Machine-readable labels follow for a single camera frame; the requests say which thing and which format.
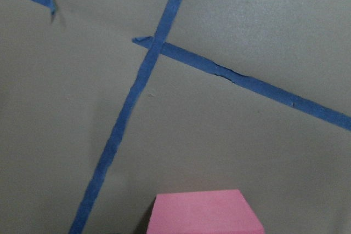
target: pink object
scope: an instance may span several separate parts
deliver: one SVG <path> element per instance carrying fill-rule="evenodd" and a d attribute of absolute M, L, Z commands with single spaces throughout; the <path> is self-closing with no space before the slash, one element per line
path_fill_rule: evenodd
<path fill-rule="evenodd" d="M 158 194 L 147 234 L 264 234 L 239 190 Z"/>

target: pink top surface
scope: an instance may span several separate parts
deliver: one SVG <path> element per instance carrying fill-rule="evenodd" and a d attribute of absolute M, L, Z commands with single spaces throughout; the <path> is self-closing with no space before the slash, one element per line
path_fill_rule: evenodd
<path fill-rule="evenodd" d="M 264 234 L 239 190 L 158 194 L 147 234 Z"/>

